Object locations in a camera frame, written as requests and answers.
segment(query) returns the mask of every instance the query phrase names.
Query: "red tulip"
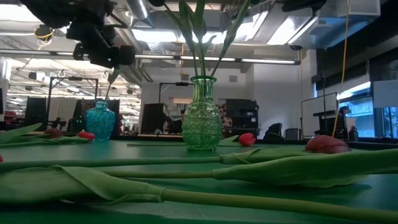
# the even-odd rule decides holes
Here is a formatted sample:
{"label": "red tulip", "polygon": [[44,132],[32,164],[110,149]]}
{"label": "red tulip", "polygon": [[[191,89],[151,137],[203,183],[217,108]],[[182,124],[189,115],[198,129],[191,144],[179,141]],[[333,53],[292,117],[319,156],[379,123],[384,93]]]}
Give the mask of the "red tulip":
{"label": "red tulip", "polygon": [[239,143],[241,143],[242,146],[251,146],[255,142],[256,142],[256,138],[253,136],[252,133],[242,134],[239,137]]}
{"label": "red tulip", "polygon": [[336,139],[331,136],[320,135],[309,140],[305,146],[305,150],[309,152],[334,154],[339,152],[348,152],[351,149],[344,141],[340,139]]}
{"label": "red tulip", "polygon": [[50,134],[50,139],[63,136],[62,131],[57,128],[48,128],[47,130],[44,131],[44,133]]}
{"label": "red tulip", "polygon": [[88,139],[90,141],[94,140],[94,138],[95,138],[95,135],[93,133],[89,133],[89,132],[86,132],[86,131],[80,131],[79,134],[77,134],[77,136],[79,138],[85,138],[85,139]]}

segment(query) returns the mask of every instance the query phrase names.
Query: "blue glass vase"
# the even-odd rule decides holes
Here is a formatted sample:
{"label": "blue glass vase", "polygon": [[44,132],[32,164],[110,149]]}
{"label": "blue glass vase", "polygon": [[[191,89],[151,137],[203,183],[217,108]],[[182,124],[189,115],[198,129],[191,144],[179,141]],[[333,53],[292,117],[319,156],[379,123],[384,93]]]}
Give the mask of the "blue glass vase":
{"label": "blue glass vase", "polygon": [[86,112],[86,128],[95,135],[94,141],[106,141],[112,133],[115,117],[108,104],[108,100],[96,100],[95,108]]}

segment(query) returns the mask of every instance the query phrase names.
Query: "green glass vase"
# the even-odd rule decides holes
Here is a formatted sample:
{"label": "green glass vase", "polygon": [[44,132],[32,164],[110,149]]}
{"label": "green glass vase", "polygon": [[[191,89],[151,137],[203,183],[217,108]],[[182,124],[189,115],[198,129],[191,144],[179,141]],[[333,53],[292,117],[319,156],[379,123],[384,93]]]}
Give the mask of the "green glass vase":
{"label": "green glass vase", "polygon": [[213,101],[214,77],[192,77],[192,103],[185,111],[182,136],[188,151],[215,152],[221,139],[220,111]]}

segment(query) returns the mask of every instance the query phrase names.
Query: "green table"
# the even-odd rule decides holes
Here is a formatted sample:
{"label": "green table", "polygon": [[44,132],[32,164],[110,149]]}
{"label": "green table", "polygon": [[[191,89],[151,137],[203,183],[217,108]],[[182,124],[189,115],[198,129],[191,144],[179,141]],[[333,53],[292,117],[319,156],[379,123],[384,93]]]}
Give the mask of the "green table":
{"label": "green table", "polygon": [[[214,154],[187,153],[182,146],[127,147],[127,141],[64,146],[32,146],[0,149],[5,161],[37,161],[54,159],[127,159],[142,157],[203,157]],[[277,147],[278,145],[258,145]],[[216,154],[243,152],[248,147],[219,147]],[[204,171],[225,167],[222,164],[189,164],[161,166],[112,167],[120,170]],[[146,182],[176,190],[221,194],[240,194],[292,198],[333,203],[357,208],[398,210],[398,175],[371,175],[363,182],[331,189],[299,187],[265,187],[237,180],[151,179]],[[290,212],[246,208],[193,205],[177,202],[125,203],[106,207],[84,207],[65,203],[40,206],[4,207],[0,223],[359,223],[335,218]]]}

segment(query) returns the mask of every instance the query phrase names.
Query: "turquoise vase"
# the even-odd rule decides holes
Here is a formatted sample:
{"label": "turquoise vase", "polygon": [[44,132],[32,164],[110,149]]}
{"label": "turquoise vase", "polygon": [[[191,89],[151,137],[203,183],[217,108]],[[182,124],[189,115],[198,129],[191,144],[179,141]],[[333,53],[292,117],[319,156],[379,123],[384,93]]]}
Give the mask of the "turquoise vase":
{"label": "turquoise vase", "polygon": [[192,77],[192,103],[184,113],[182,136],[188,151],[215,152],[221,139],[220,111],[213,101],[214,77]]}
{"label": "turquoise vase", "polygon": [[108,104],[108,100],[96,100],[95,108],[86,112],[86,128],[95,135],[94,141],[106,141],[112,133],[115,115]]}

